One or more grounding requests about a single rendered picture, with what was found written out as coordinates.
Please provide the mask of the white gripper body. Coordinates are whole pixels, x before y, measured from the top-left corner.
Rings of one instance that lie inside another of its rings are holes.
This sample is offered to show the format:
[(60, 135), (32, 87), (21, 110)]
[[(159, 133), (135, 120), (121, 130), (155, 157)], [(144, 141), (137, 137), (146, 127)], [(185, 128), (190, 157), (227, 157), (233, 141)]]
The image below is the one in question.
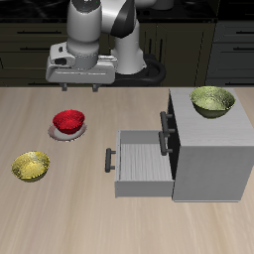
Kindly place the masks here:
[(47, 61), (46, 80), (56, 83), (112, 83), (117, 66), (118, 60), (113, 56), (98, 56), (97, 64), (91, 69), (76, 69)]

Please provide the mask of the red bowl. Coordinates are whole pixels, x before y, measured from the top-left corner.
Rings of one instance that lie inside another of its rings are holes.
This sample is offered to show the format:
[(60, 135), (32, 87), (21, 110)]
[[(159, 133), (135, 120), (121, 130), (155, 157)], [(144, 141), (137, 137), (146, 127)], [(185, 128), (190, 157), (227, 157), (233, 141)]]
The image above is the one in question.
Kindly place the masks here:
[(53, 124), (60, 132), (70, 135), (81, 128), (84, 119), (82, 112), (70, 109), (58, 113), (53, 118)]

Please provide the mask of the white round plate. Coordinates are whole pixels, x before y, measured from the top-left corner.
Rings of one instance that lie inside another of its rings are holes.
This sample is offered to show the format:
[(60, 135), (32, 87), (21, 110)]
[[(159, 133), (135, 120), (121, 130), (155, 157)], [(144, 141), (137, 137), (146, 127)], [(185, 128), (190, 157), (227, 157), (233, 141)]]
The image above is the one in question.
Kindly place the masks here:
[(50, 135), (51, 138), (59, 142), (70, 142), (81, 137), (86, 131), (86, 129), (87, 129), (87, 126), (85, 123), (83, 123), (81, 128), (78, 131), (76, 131), (74, 134), (65, 134), (59, 131), (56, 126), (51, 125), (48, 130), (48, 134)]

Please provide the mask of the yellow bowl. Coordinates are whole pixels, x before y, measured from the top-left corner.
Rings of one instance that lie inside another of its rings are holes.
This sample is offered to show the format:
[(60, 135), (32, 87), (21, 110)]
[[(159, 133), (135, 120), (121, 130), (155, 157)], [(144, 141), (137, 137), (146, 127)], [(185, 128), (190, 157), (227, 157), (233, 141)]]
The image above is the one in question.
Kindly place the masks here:
[(11, 171), (19, 180), (33, 183), (45, 176), (49, 166), (50, 158), (47, 154), (32, 151), (16, 158), (11, 166)]

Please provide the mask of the white cabinet drawer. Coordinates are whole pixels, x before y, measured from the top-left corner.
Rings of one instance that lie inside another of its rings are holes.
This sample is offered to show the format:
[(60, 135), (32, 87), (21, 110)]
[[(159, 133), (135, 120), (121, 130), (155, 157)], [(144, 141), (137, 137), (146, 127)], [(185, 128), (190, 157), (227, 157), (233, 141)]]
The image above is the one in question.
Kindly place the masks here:
[(169, 154), (161, 154), (159, 130), (118, 130), (116, 150), (106, 150), (105, 172), (115, 171), (116, 197), (157, 197), (173, 194)]

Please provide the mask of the olive green bowl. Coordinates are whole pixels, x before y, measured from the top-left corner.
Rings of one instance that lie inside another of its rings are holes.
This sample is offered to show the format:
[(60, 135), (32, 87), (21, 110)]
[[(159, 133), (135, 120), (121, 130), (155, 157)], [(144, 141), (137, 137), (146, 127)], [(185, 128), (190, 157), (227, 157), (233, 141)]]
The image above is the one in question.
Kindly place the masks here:
[(234, 95), (217, 86), (201, 86), (190, 94), (193, 108), (202, 117), (215, 119), (225, 115), (235, 104)]

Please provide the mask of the white cabinet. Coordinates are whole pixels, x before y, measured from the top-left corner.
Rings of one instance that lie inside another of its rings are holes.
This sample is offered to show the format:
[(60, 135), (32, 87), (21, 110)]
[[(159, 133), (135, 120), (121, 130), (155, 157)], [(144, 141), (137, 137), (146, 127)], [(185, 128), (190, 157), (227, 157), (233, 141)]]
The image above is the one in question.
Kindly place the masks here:
[(195, 111), (189, 88), (172, 88), (170, 98), (180, 138), (172, 143), (179, 153), (173, 200), (240, 200), (254, 167), (254, 127), (241, 102), (206, 119)]

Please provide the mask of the grey kitchen drawer unit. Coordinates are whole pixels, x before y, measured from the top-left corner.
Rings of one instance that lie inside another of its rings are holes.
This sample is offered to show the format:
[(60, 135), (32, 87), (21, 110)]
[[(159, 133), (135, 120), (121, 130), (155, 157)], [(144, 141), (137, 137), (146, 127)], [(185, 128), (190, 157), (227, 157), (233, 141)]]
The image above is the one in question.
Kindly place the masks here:
[(205, 84), (254, 87), (254, 21), (216, 23)]

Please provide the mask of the dark kitchen cupboards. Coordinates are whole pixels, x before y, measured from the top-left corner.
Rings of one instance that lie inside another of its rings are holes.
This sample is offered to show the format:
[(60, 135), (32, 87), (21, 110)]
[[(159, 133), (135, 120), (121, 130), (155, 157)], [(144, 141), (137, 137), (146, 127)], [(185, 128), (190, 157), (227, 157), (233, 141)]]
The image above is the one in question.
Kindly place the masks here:
[[(69, 0), (0, 0), (0, 86), (46, 86), (52, 44), (66, 40)], [(140, 48), (162, 63), (162, 86), (204, 83), (215, 15), (205, 0), (176, 0), (170, 11), (137, 12)]]

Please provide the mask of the flat black base plate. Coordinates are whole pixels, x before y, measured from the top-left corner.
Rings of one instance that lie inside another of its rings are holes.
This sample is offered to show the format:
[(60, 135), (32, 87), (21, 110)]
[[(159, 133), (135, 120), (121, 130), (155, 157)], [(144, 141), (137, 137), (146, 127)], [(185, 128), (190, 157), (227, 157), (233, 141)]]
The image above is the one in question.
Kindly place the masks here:
[(115, 74), (115, 87), (159, 86), (166, 77), (165, 67), (152, 54), (144, 54), (145, 68), (134, 74)]

